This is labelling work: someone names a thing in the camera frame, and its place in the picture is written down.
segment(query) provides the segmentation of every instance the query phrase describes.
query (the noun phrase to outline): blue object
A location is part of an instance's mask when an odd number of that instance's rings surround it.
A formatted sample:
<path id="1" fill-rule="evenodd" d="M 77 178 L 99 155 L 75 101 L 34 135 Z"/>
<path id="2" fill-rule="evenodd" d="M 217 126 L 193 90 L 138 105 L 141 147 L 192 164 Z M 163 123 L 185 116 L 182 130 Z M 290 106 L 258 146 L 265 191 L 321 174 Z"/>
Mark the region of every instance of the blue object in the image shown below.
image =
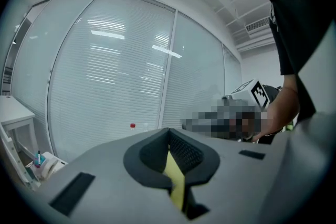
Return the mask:
<path id="1" fill-rule="evenodd" d="M 40 164 L 38 164 L 38 154 L 40 155 Z M 40 152 L 35 153 L 35 158 L 34 158 L 34 165 L 37 168 L 40 168 L 42 163 L 46 160 L 45 156 L 43 156 Z"/>

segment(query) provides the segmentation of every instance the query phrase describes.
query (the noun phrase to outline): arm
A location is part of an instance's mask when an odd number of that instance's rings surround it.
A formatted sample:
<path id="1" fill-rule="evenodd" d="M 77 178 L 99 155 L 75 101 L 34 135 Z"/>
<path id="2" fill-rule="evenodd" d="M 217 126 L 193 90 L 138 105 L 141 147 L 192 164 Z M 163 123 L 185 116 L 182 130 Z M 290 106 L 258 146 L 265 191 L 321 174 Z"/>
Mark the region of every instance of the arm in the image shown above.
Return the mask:
<path id="1" fill-rule="evenodd" d="M 275 100 L 267 109 L 267 124 L 253 138 L 257 141 L 266 134 L 271 134 L 292 121 L 300 109 L 295 75 L 285 75 L 284 85 Z"/>

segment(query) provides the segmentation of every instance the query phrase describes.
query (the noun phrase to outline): window blind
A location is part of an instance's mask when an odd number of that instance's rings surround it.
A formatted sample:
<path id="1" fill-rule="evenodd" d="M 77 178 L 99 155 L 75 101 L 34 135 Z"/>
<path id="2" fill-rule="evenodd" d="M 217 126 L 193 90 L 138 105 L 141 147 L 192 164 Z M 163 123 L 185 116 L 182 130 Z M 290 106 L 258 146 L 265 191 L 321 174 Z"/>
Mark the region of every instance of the window blind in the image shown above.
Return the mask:
<path id="1" fill-rule="evenodd" d="M 224 95 L 222 44 L 201 25 L 178 14 L 163 112 L 163 127 L 181 128 L 190 108 Z"/>
<path id="2" fill-rule="evenodd" d="M 225 94 L 230 94 L 241 84 L 242 68 L 237 58 L 223 46 L 225 63 Z"/>
<path id="3" fill-rule="evenodd" d="M 51 76 L 49 127 L 60 158 L 157 128 L 173 20 L 142 0 L 95 0 L 85 10 Z"/>
<path id="4" fill-rule="evenodd" d="M 27 32 L 16 59 L 12 95 L 35 113 L 35 133 L 41 152 L 51 150 L 45 113 L 50 67 L 70 26 L 91 1 L 51 0 Z"/>

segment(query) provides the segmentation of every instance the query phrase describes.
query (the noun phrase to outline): air vent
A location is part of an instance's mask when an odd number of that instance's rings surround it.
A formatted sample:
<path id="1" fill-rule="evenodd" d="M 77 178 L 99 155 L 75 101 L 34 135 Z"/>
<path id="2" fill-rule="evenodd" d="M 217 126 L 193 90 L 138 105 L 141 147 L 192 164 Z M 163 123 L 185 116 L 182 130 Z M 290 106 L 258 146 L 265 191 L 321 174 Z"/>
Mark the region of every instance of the air vent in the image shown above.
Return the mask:
<path id="1" fill-rule="evenodd" d="M 256 32 L 258 30 L 262 30 L 265 29 L 265 26 L 268 26 L 269 24 L 269 17 L 266 17 L 264 19 L 258 20 L 252 24 L 249 24 L 247 26 L 245 26 L 247 32 L 250 34 L 250 32 Z"/>

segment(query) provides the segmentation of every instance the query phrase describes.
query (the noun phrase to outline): white table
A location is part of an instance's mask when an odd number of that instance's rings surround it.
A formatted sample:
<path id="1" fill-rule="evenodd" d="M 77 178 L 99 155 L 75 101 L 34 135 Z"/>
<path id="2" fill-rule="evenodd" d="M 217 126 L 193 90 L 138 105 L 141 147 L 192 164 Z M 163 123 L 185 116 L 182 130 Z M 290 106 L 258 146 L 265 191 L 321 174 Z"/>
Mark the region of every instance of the white table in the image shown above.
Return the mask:
<path id="1" fill-rule="evenodd" d="M 34 159 L 34 153 L 38 151 L 33 121 L 34 117 L 35 114 L 18 102 L 14 97 L 0 96 L 0 124 L 5 131 L 28 125 L 33 152 L 28 151 L 25 146 L 21 145 L 16 137 L 14 137 L 14 142 L 32 159 Z"/>

